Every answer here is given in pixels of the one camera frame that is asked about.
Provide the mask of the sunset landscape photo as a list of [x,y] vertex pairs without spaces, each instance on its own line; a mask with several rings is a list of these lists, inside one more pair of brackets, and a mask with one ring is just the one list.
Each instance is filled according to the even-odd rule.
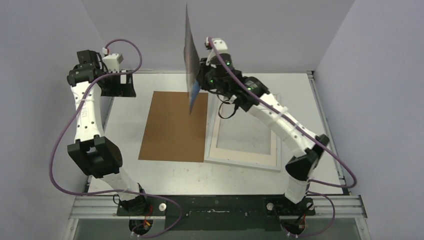
[[188,92],[188,111],[191,114],[195,100],[201,90],[200,84],[197,81],[197,75],[200,72],[200,58],[194,43],[188,5],[185,6],[185,34],[184,34],[184,48],[183,59],[186,71],[186,86]]

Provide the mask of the brown backing board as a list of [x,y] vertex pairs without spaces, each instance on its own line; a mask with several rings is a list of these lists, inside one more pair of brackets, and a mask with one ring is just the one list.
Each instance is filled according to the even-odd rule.
[[139,151],[139,160],[202,163],[208,94],[197,95],[192,109],[188,93],[154,91]]

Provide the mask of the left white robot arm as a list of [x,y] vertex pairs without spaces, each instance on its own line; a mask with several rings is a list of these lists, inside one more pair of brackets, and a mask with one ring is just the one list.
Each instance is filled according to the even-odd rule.
[[117,145],[105,136],[101,119],[101,97],[136,97],[133,75],[120,67],[119,53],[101,56],[93,50],[77,52],[78,64],[69,71],[67,82],[75,101],[76,132],[68,155],[87,176],[93,176],[118,190],[118,205],[127,213],[144,215],[149,201],[141,185],[123,169]]

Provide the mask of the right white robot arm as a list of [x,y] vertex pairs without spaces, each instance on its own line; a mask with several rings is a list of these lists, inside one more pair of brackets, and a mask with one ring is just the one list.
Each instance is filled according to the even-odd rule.
[[262,121],[291,150],[293,156],[285,165],[288,183],[282,207],[286,213],[294,215],[303,207],[310,176],[330,139],[296,121],[259,79],[243,76],[236,70],[228,53],[221,53],[220,57],[224,64],[216,56],[201,58],[195,80],[201,90],[222,96],[225,104],[233,104],[235,110],[241,109]]

